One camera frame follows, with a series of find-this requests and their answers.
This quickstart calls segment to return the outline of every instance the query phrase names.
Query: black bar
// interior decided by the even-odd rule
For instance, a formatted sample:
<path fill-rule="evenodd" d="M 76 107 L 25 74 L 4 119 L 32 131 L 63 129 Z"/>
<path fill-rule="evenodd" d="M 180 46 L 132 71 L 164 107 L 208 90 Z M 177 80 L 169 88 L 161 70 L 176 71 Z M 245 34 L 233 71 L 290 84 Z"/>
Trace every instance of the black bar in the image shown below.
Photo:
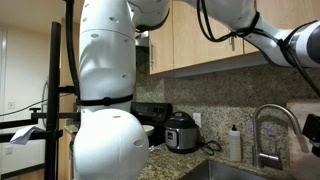
<path fill-rule="evenodd" d="M 58 119 L 74 119 L 76 121 L 80 120 L 80 113 L 58 113 Z M 31 113 L 31 119 L 47 118 L 47 113 Z"/>
<path fill-rule="evenodd" d="M 24 119 L 24 120 L 18 120 L 18 121 L 7 121 L 0 123 L 0 129 L 8 129 L 8 128 L 14 128 L 19 126 L 27 126 L 32 124 L 38 124 L 38 119 Z"/>
<path fill-rule="evenodd" d="M 6 143 L 10 142 L 11 138 L 14 136 L 15 133 L 3 133 L 0 134 L 0 143 Z M 57 138 L 60 138 L 62 136 L 62 130 L 57 131 Z M 52 136 L 52 132 L 46 132 L 46 131 L 34 131 L 32 132 L 29 140 L 40 140 L 40 139 L 46 139 L 47 137 Z"/>
<path fill-rule="evenodd" d="M 61 43 L 61 25 L 52 22 L 51 28 L 51 47 L 50 47 L 50 67 L 49 67 L 49 85 L 48 85 L 48 106 L 47 106 L 47 131 L 51 136 L 46 139 L 45 151 L 45 169 L 44 179 L 55 180 L 55 161 L 57 147 L 57 112 L 58 112 L 58 91 L 59 91 L 59 60 Z"/>

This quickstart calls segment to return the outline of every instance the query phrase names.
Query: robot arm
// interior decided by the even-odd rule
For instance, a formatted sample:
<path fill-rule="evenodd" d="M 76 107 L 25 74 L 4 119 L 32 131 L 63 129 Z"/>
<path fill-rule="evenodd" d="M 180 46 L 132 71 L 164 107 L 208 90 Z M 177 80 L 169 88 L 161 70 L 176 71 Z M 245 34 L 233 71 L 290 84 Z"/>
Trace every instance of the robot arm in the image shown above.
<path fill-rule="evenodd" d="M 252 26 L 256 17 L 253 0 L 201 1 L 209 16 L 235 32 Z M 149 145 L 139 121 L 129 113 L 136 76 L 135 31 L 159 28 L 168 13 L 168 0 L 85 1 L 80 27 L 81 128 L 74 143 L 75 179 L 139 176 Z M 275 40 L 286 39 L 293 30 L 277 29 L 261 17 L 253 28 L 243 38 L 258 47 L 269 62 L 291 66 Z M 290 47 L 302 66 L 319 67 L 318 42 L 320 23 L 314 22 L 290 36 L 285 47 Z"/>

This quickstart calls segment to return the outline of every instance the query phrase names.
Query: cable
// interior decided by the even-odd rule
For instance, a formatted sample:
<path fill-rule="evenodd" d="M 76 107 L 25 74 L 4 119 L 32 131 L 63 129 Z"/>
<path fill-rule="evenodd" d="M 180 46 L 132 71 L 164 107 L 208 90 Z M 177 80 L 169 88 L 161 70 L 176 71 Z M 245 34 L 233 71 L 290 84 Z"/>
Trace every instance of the cable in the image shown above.
<path fill-rule="evenodd" d="M 205 23 L 206 23 L 207 31 L 208 31 L 209 35 L 205 32 L 203 24 L 202 24 L 202 20 L 201 20 L 201 16 L 200 16 L 200 11 L 201 11 L 200 4 L 202 4 L 202 10 L 203 10 L 203 14 L 204 14 L 204 19 L 205 19 Z M 209 23 L 208 14 L 207 14 L 207 8 L 206 8 L 206 4 L 205 4 L 204 0 L 197 0 L 197 17 L 198 17 L 198 22 L 199 22 L 199 25 L 200 25 L 200 28 L 201 28 L 201 31 L 202 31 L 203 35 L 209 41 L 211 41 L 211 42 L 222 42 L 222 41 L 225 41 L 225 40 L 229 39 L 230 37 L 235 36 L 234 32 L 231 32 L 231 33 L 229 33 L 227 35 L 224 35 L 224 36 L 222 36 L 222 37 L 220 37 L 218 39 L 216 39 L 213 36 L 211 28 L 210 28 L 210 23 Z"/>
<path fill-rule="evenodd" d="M 222 150 L 221 145 L 214 140 L 208 142 L 198 142 L 197 144 L 204 153 L 210 156 L 213 156 L 215 151 L 221 152 Z"/>
<path fill-rule="evenodd" d="M 71 73 L 71 78 L 74 84 L 75 94 L 80 98 L 80 88 L 79 88 L 79 78 L 77 75 L 77 67 L 75 64 L 74 56 L 74 45 L 73 45 L 73 5 L 74 0 L 65 0 L 66 1 L 66 37 L 67 37 L 67 52 L 68 52 L 68 62 L 69 69 Z"/>
<path fill-rule="evenodd" d="M 320 97 L 320 90 L 311 80 L 304 68 L 301 66 L 299 60 L 293 55 L 292 48 L 288 47 L 286 50 L 283 50 L 282 53 L 292 60 L 294 67 L 298 70 L 298 72 L 301 74 L 304 80 L 310 85 L 310 87 L 315 91 L 315 93 Z"/>
<path fill-rule="evenodd" d="M 71 95 L 71 94 L 72 94 L 72 93 L 70 93 L 70 94 L 64 94 L 64 95 L 59 96 L 59 98 L 60 98 L 60 97 L 64 97 L 64 96 L 69 96 L 69 95 Z M 10 114 L 15 114 L 15 113 L 21 112 L 21 111 L 23 111 L 23 110 L 26 110 L 26 109 L 34 106 L 34 105 L 40 104 L 40 103 L 45 102 L 45 101 L 48 101 L 48 99 L 43 100 L 43 101 L 36 102 L 36 103 L 34 103 L 34 104 L 31 104 L 31 105 L 29 105 L 29 106 L 27 106 L 27 107 L 25 107 L 25 108 L 23 108 L 23 109 L 20 109 L 20 110 L 14 111 L 14 112 L 6 113 L 6 114 L 0 114 L 0 117 L 1 117 L 1 116 L 7 116 L 7 115 L 10 115 Z"/>
<path fill-rule="evenodd" d="M 46 80 L 46 82 L 44 83 L 44 86 L 43 86 L 43 90 L 42 90 L 42 98 L 41 100 L 44 101 L 44 96 L 45 96 L 45 93 L 46 93 L 46 89 L 49 85 L 49 82 L 48 80 Z M 43 107 L 45 106 L 46 104 L 42 103 L 41 104 L 41 113 L 43 113 Z M 42 123 L 43 123 L 43 126 L 46 128 L 47 127 L 47 122 L 45 122 L 45 119 L 42 118 Z"/>

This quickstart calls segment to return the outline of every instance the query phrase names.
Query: bowl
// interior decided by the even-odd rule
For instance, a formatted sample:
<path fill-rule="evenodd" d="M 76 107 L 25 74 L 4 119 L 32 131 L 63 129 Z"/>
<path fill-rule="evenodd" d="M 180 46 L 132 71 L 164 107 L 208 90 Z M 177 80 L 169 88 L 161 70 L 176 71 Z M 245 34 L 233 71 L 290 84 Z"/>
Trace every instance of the bowl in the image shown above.
<path fill-rule="evenodd" d="M 147 136 L 151 136 L 153 134 L 154 127 L 150 125 L 142 125 L 144 131 L 147 133 Z"/>

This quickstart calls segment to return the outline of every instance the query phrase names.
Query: cabinet door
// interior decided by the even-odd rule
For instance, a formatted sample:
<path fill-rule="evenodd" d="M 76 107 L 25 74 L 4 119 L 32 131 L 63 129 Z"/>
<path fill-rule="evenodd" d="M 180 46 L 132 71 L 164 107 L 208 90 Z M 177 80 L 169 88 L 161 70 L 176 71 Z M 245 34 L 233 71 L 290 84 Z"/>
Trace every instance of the cabinet door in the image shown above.
<path fill-rule="evenodd" d="M 257 0 L 261 16 L 280 29 L 294 29 L 304 23 L 320 19 L 319 0 Z M 247 48 L 245 52 L 257 51 Z"/>
<path fill-rule="evenodd" d="M 172 0 L 165 24 L 150 32 L 150 74 L 173 69 Z"/>
<path fill-rule="evenodd" d="M 196 0 L 173 1 L 174 68 L 182 68 L 243 54 L 243 40 L 221 43 L 208 41 L 200 29 Z M 229 33 L 224 25 L 210 18 L 213 35 Z"/>

